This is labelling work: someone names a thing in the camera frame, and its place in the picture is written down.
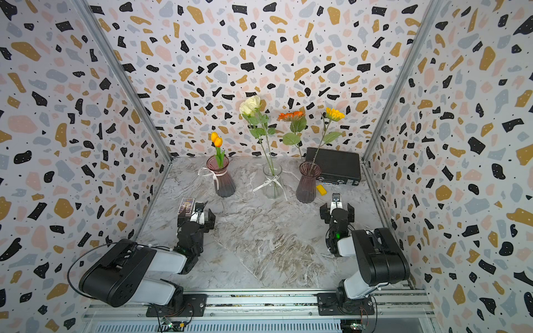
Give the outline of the orange tulip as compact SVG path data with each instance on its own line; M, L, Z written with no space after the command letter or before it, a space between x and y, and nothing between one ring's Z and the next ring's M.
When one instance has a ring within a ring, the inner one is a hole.
M217 134L216 132L213 132L213 133L211 134L210 138L211 138L212 143L213 143L213 141L214 141L217 137L219 137L219 136L218 136L218 134Z
M213 144L215 145L215 148L216 148L215 158L216 158L218 167L219 167L219 169L223 169L224 168L225 151L222 150L222 144L223 144L222 138L217 137L213 141Z

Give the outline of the yellow sunflower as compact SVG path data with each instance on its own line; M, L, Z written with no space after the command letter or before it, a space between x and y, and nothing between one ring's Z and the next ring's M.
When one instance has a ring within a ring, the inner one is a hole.
M318 147L316 148L315 155L312 160L311 168L310 170L313 172L318 171L318 166L316 164L317 156L319 155L319 150L326 144L330 144L331 142L334 142L339 136L341 136L341 133L339 131L334 131L333 129L330 129L330 127L334 123L338 123L341 120L343 120L346 117L346 114L334 109L334 108L326 108L326 112L323 115L323 133L321 136L321 140L319 142Z

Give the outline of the orange gerbera flower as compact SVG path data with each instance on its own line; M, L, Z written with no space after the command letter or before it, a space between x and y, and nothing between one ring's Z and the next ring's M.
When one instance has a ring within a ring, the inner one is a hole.
M290 131L283 135L282 143L288 147L296 147L300 158L304 159L301 150L301 135L307 127L307 119L304 111L294 111L287 113L280 113L277 120L279 122L288 122L290 124Z

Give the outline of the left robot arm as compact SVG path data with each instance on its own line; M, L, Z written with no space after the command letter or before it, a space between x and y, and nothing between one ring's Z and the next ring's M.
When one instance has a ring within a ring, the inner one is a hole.
M183 288L166 280L148 278L147 273L188 274L203 253L204 234L215 228L212 210L178 215L177 244L171 250L141 245L129 239L114 244L81 277L78 292L112 307L128 302L181 308Z

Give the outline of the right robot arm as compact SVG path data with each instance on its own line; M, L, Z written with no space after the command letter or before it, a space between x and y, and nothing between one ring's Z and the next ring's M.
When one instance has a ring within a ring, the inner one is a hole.
M410 277L409 263L388 228L354 229L355 209L339 199L320 207L320 218L328 224L326 247L336 258L356 259L357 271L342 280L334 293L317 295L322 316L374 313L371 294Z

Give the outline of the playing card box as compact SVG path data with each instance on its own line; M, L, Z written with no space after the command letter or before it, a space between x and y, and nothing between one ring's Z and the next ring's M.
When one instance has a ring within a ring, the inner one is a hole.
M185 216L191 216L194 212L195 199L194 198L183 198L180 202L180 207L178 213L184 214Z

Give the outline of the small yellow block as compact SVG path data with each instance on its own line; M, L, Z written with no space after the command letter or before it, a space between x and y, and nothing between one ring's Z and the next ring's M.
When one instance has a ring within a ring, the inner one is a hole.
M326 189L323 187L323 185L316 186L317 191L320 195L325 196L327 194Z

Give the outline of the purple glass vase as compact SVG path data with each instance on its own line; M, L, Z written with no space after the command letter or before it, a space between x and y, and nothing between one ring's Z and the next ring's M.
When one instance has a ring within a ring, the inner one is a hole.
M301 203L312 203L316 198L316 179L321 175L321 168L315 163L303 162L299 171L301 179L296 190L296 197Z

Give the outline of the black case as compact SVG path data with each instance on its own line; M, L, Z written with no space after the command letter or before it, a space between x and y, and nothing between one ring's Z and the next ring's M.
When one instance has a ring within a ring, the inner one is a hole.
M334 185L359 185L362 173L361 159L357 153L322 148L317 151L316 148L310 147L307 149L305 161L312 162L317 152L315 163L321 169L321 173L316 177L318 181Z

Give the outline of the red glass vase with ribbon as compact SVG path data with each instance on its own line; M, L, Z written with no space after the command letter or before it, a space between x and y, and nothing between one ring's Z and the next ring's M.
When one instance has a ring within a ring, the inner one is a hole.
M208 159L205 166L199 169L198 175L209 177L213 180L215 192L222 198L232 196L236 191L236 184L229 173L230 160L223 158L223 166L219 166L215 156Z

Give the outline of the clear glass vase with ribbon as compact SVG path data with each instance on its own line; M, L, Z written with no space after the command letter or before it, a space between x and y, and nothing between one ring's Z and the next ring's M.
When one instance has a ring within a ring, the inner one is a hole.
M266 163L262 168L262 172L265 179L263 183L253 189L253 192L261 191L268 199L283 198L287 201L288 198L282 180L283 168L276 162Z

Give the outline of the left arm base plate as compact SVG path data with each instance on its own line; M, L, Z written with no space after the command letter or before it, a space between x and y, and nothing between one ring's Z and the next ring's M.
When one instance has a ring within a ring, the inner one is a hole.
M203 317L207 305L207 294L180 294L173 298L168 305L148 306L146 317L159 318Z

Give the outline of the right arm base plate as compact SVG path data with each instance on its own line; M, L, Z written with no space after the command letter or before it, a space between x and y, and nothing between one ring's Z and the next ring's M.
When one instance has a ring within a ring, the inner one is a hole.
M370 316L376 312L371 297L350 299L339 293L319 293L316 300L320 316Z

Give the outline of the aluminium front rail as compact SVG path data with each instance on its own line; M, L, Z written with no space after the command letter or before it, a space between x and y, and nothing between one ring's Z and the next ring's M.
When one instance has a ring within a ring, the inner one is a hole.
M93 302L83 332L440 332L426 292L402 284L351 309L327 289L236 289L187 293L172 315L143 305Z

